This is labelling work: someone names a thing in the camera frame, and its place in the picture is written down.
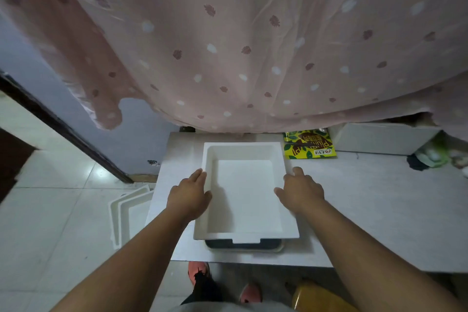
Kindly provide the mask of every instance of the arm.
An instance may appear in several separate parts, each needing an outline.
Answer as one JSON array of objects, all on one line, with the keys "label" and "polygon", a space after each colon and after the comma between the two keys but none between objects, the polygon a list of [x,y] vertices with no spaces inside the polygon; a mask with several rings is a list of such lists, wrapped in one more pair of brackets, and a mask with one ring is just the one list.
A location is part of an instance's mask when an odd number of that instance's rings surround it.
[{"label": "arm", "polygon": [[149,311],[182,232],[210,203],[205,180],[198,169],[173,186],[166,209],[52,311]]},{"label": "arm", "polygon": [[465,311],[448,291],[326,202],[322,186],[300,167],[293,171],[275,194],[312,226],[361,311]]}]

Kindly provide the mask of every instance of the hand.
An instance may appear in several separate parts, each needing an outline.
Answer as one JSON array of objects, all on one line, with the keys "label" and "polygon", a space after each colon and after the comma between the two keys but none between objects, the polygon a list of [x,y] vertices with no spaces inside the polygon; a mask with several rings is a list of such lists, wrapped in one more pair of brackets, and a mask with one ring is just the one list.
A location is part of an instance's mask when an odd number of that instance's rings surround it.
[{"label": "hand", "polygon": [[188,222],[199,218],[208,208],[211,191],[203,191],[206,172],[197,169],[190,178],[182,179],[179,185],[172,187],[167,198],[166,209],[181,214]]},{"label": "hand", "polygon": [[310,175],[304,175],[301,167],[295,166],[292,171],[294,175],[284,176],[284,189],[274,189],[284,207],[298,214],[307,205],[313,205],[314,200],[325,200],[322,185],[313,181]]}]

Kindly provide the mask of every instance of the dark pants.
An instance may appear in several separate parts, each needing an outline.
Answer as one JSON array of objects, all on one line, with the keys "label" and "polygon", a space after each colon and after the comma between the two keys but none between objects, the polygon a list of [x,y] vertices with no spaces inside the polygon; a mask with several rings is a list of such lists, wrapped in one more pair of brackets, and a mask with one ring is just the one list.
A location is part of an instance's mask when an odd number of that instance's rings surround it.
[{"label": "dark pants", "polygon": [[193,287],[192,294],[187,297],[183,303],[190,302],[222,302],[221,290],[210,277],[206,277],[202,272],[195,274],[195,286]]}]

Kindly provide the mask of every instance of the wall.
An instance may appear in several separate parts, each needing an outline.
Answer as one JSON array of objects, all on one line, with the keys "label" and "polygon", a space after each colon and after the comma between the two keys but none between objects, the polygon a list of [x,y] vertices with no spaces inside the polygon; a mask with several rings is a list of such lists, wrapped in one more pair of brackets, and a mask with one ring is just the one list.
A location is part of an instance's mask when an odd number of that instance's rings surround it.
[{"label": "wall", "polygon": [[8,20],[0,16],[0,68],[127,174],[157,174],[169,133],[179,127],[151,110],[143,100],[126,98],[123,121],[114,130],[98,129],[79,102]]}]

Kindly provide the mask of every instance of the person's left hand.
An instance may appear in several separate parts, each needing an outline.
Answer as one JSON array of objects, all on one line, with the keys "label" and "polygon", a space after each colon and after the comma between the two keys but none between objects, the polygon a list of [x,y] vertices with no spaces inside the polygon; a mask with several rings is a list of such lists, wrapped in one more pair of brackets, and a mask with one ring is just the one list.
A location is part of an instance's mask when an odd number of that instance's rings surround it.
[{"label": "person's left hand", "polygon": [[204,192],[206,172],[197,169],[190,178],[182,179],[179,185],[172,187],[167,198],[167,209],[181,214],[188,221],[199,218],[208,208],[211,191]]}]

